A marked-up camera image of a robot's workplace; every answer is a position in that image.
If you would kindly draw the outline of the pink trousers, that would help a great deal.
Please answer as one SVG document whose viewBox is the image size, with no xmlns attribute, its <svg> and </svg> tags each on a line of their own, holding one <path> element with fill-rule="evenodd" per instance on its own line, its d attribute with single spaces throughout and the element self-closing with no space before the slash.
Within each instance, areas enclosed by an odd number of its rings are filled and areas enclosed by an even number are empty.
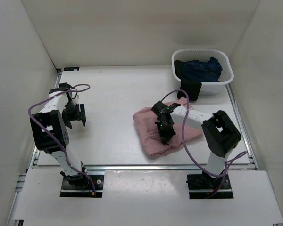
<svg viewBox="0 0 283 226">
<path fill-rule="evenodd" d="M 175 135 L 167 144 L 162 144 L 156 115 L 151 107 L 145 107 L 133 115 L 134 125 L 144 152 L 151 157 L 167 156 L 183 147 L 182 124 L 174 124 Z"/>
</svg>

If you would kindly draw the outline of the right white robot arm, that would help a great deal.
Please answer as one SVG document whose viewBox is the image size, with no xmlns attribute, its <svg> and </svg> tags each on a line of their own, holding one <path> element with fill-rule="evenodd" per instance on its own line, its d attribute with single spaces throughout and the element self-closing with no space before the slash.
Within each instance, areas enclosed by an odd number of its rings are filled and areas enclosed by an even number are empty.
<svg viewBox="0 0 283 226">
<path fill-rule="evenodd" d="M 216 113 L 204 113 L 188 109 L 186 106 L 173 103 L 170 106 L 161 101 L 154 104 L 151 109 L 157 116 L 157 125 L 160 141 L 166 144 L 175 135 L 174 124 L 181 124 L 181 137 L 183 146 L 188 152 L 184 138 L 186 126 L 203 131 L 207 145 L 211 151 L 208 163 L 203 168 L 189 153 L 189 157 L 195 165 L 202 170 L 202 182 L 207 188 L 215 187 L 221 177 L 224 177 L 229 163 L 227 159 L 232 150 L 241 140 L 241 134 L 231 121 L 225 111 L 219 110 Z"/>
</svg>

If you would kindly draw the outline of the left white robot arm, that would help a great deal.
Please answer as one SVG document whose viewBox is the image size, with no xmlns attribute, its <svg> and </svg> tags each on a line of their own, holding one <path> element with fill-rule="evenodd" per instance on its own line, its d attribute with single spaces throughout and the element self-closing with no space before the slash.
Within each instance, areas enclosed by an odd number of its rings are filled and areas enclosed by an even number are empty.
<svg viewBox="0 0 283 226">
<path fill-rule="evenodd" d="M 79 85 L 61 83 L 49 91 L 49 98 L 29 107 L 28 114 L 36 148 L 52 156 L 63 168 L 61 175 L 72 186 L 85 188 L 90 183 L 87 169 L 70 150 L 68 128 L 71 122 L 86 124 L 84 104 L 80 104 L 77 90 Z"/>
</svg>

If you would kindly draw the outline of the black trousers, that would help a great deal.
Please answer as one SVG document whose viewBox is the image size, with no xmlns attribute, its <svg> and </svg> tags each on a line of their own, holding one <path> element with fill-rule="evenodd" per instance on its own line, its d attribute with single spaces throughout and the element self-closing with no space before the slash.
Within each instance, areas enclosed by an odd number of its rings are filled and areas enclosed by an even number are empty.
<svg viewBox="0 0 283 226">
<path fill-rule="evenodd" d="M 201 89 L 201 70 L 198 60 L 182 62 L 174 61 L 175 74 L 181 80 L 180 89 L 184 90 L 187 95 L 179 91 L 177 98 L 189 98 L 190 101 L 197 101 Z"/>
</svg>

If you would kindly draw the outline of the blue trousers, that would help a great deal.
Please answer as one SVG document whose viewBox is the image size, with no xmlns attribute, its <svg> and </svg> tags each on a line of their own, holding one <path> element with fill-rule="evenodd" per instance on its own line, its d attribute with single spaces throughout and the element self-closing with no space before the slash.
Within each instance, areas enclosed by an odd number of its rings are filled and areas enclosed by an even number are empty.
<svg viewBox="0 0 283 226">
<path fill-rule="evenodd" d="M 184 62 L 182 77 L 196 82 L 219 82 L 222 70 L 219 60 L 214 57 L 206 62 L 193 60 Z"/>
</svg>

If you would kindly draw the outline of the blue corner label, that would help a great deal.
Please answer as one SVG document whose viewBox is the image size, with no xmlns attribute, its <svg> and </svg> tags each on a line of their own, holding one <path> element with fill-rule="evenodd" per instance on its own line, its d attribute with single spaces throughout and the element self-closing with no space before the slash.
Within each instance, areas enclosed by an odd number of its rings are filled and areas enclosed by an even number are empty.
<svg viewBox="0 0 283 226">
<path fill-rule="evenodd" d="M 63 71 L 79 71 L 80 67 L 64 67 Z"/>
</svg>

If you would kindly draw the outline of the white plastic basket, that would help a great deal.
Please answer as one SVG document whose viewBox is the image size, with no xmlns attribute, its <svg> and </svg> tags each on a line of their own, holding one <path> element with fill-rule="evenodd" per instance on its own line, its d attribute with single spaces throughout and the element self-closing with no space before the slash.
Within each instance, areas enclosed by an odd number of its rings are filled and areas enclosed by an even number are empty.
<svg viewBox="0 0 283 226">
<path fill-rule="evenodd" d="M 228 56 L 217 49 L 180 49 L 172 54 L 171 63 L 174 89 L 186 79 L 201 84 L 200 95 L 217 95 L 234 79 Z"/>
</svg>

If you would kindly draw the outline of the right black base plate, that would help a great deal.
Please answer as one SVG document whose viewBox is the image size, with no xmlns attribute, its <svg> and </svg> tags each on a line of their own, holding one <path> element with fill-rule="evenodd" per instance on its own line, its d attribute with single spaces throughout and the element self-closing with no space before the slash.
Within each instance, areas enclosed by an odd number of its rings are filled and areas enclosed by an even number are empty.
<svg viewBox="0 0 283 226">
<path fill-rule="evenodd" d="M 189 199 L 233 199 L 229 176 L 212 178 L 204 173 L 188 174 Z"/>
</svg>

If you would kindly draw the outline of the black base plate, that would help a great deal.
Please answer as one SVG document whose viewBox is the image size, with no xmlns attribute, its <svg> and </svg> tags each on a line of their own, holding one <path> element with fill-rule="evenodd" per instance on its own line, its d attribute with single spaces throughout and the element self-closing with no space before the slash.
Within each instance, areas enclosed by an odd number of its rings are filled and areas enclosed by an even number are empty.
<svg viewBox="0 0 283 226">
<path fill-rule="evenodd" d="M 79 186 L 71 185 L 65 178 L 62 180 L 60 197 L 72 198 L 101 198 L 104 187 L 104 174 L 89 175 L 94 183 L 95 192 L 90 182 L 83 182 Z"/>
<path fill-rule="evenodd" d="M 189 199 L 233 199 L 229 176 L 212 178 L 204 173 L 188 174 Z"/>
</svg>

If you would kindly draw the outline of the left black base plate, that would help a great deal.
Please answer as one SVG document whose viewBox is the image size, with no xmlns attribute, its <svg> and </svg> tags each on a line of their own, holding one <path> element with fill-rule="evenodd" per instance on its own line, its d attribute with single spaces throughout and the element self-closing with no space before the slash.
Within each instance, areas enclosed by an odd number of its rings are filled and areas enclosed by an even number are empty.
<svg viewBox="0 0 283 226">
<path fill-rule="evenodd" d="M 71 185 L 65 178 L 62 180 L 60 197 L 72 198 L 101 198 L 104 187 L 104 174 L 89 175 L 94 183 L 95 192 L 90 182 L 83 182 L 79 186 Z"/>
</svg>

